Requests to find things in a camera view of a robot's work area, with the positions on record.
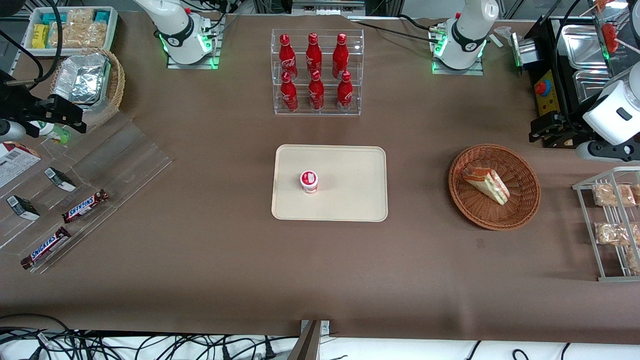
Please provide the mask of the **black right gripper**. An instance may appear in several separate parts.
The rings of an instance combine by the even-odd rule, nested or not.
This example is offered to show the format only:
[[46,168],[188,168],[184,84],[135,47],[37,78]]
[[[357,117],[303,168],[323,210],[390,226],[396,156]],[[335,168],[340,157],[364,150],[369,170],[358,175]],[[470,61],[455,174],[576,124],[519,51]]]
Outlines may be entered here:
[[48,100],[33,96],[24,85],[9,86],[14,78],[6,71],[0,71],[0,137],[2,139],[22,139],[25,136],[38,138],[41,128],[32,124],[50,118],[58,125],[68,126],[78,133],[87,132],[83,121],[83,110],[61,95],[50,95]]

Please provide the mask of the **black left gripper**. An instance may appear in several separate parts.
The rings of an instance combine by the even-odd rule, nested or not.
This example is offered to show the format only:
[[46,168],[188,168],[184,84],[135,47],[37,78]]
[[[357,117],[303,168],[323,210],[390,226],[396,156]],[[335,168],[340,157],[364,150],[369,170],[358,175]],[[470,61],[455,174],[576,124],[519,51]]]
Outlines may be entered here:
[[550,111],[535,119],[528,134],[529,143],[546,139],[549,149],[576,149],[585,142],[595,141],[597,134],[583,120],[569,121],[561,112]]

